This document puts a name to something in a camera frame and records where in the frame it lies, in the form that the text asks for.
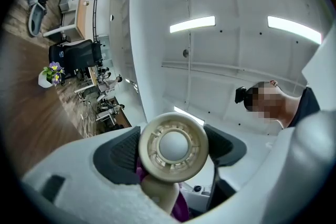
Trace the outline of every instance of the white ceiling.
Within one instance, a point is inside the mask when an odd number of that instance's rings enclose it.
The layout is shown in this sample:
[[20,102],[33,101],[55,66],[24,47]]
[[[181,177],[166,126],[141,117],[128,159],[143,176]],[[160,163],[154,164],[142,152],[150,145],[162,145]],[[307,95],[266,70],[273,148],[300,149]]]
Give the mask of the white ceiling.
[[[150,101],[154,93],[148,94],[152,87],[160,104],[157,111],[177,105],[211,124],[277,133],[278,124],[256,119],[234,103],[235,89],[276,79],[285,91],[299,95],[306,85],[301,71],[317,45],[268,28],[267,16],[293,20],[325,36],[331,25],[325,5],[324,0],[130,0],[125,28],[130,28],[131,40],[126,47],[133,54],[127,52],[125,60],[136,73],[148,120],[155,116],[149,113],[149,106],[155,105]],[[128,21],[127,12],[122,13]],[[188,88],[188,59],[182,52],[189,46],[189,32],[170,34],[169,26],[211,15],[216,17],[215,27],[190,32]]]

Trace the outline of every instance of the rectangular light panel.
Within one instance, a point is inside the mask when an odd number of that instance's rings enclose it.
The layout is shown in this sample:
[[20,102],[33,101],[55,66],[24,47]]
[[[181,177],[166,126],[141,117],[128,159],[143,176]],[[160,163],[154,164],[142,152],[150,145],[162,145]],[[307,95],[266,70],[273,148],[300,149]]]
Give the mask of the rectangular light panel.
[[268,27],[288,31],[297,34],[299,36],[308,38],[319,45],[322,44],[321,34],[307,26],[292,22],[290,20],[285,20],[272,16],[267,16],[267,20],[268,20]]
[[215,25],[216,25],[215,16],[209,16],[209,17],[198,18],[194,20],[188,20],[183,23],[172,25],[170,27],[170,33],[192,29],[192,28],[197,28],[197,27],[215,26]]
[[189,117],[191,117],[192,119],[194,119],[198,124],[200,124],[201,126],[204,125],[204,121],[202,121],[201,119],[195,117],[195,116],[192,116],[191,114],[189,114],[188,112],[185,112],[184,110],[182,109],[179,109],[178,107],[174,106],[174,110],[177,112],[177,113],[181,113],[181,114],[184,114],[184,115],[187,115]]

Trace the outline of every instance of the neck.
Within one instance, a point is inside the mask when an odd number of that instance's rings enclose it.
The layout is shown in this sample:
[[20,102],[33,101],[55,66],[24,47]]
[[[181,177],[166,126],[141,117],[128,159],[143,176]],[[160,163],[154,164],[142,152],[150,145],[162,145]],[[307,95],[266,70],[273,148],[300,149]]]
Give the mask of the neck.
[[298,111],[300,100],[301,97],[284,96],[279,117],[277,118],[277,121],[281,124],[282,128],[287,128],[293,120]]

